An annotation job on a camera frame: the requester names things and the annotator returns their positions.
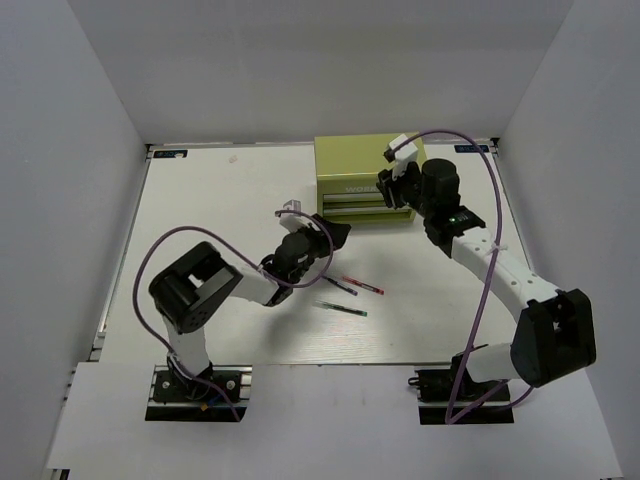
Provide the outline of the chest drawer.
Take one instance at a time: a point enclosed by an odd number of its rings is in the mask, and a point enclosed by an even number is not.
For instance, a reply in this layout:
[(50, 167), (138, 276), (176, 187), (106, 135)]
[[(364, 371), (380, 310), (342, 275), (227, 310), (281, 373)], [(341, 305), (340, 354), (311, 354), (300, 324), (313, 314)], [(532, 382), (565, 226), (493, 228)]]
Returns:
[(383, 202), (383, 197), (380, 193), (373, 192), (324, 194), (322, 197), (323, 204), (367, 202)]

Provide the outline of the green metal drawer chest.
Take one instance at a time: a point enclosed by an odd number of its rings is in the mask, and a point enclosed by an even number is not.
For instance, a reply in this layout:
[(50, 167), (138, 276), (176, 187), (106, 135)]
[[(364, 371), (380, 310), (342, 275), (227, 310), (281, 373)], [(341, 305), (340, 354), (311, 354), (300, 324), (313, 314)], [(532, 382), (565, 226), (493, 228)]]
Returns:
[(389, 169), (383, 152), (400, 133), (319, 136), (314, 139), (317, 210), (325, 219), (346, 224), (411, 223), (408, 207), (387, 208), (383, 202), (323, 204), (324, 194), (380, 193), (378, 173)]

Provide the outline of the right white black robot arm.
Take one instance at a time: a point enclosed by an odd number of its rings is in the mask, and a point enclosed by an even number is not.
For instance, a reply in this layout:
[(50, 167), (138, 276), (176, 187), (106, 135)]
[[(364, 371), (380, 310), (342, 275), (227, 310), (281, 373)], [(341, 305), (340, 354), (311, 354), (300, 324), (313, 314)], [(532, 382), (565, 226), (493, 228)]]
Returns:
[(453, 390), (472, 399), (490, 381), (520, 379), (534, 388), (596, 361), (592, 306), (579, 289), (565, 291), (533, 273), (495, 245), (485, 222), (462, 205), (455, 165), (432, 159), (410, 162), (403, 174), (378, 175), (377, 187), (391, 208), (408, 206), (423, 219), (429, 240), (479, 280), (516, 322), (512, 341), (480, 347), (451, 374)]

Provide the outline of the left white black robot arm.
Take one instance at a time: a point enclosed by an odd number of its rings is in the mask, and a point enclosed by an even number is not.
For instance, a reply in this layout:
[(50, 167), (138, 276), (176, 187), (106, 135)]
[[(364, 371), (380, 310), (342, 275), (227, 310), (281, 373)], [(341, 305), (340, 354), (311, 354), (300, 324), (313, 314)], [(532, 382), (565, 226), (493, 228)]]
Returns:
[(260, 263), (244, 259), (245, 268), (235, 267), (203, 241), (157, 274), (148, 287), (167, 328), (168, 361), (179, 372), (177, 387), (188, 398), (202, 398), (210, 390), (212, 364), (204, 326), (221, 305), (231, 297), (265, 307), (279, 305), (295, 289), (313, 284), (303, 277), (316, 261), (332, 260), (352, 229), (318, 214), (280, 210), (276, 216), (287, 234)]

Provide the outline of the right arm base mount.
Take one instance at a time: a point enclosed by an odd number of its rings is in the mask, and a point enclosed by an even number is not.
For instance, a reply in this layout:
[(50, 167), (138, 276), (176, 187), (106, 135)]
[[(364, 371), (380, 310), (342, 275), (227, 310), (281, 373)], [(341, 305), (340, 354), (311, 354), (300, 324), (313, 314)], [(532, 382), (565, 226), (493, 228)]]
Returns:
[[(421, 368), (407, 380), (408, 387), (417, 394), (420, 424), (443, 426), (445, 414), (454, 384), (454, 375), (449, 368)], [(481, 398), (490, 390), (500, 389), (456, 422), (456, 425), (513, 424), (513, 408), (509, 407), (511, 395), (506, 385), (499, 381), (474, 383), (464, 380), (458, 391), (451, 416)]]

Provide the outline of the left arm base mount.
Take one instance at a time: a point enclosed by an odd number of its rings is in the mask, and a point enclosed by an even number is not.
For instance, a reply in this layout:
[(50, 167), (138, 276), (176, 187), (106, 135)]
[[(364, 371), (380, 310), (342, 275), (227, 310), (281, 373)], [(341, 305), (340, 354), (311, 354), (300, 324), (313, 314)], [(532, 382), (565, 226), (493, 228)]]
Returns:
[(166, 365), (156, 365), (145, 411), (150, 422), (235, 423), (249, 406), (252, 383), (250, 366), (214, 366), (210, 381), (233, 403), (237, 417), (220, 393), (210, 386), (190, 382), (192, 392)]

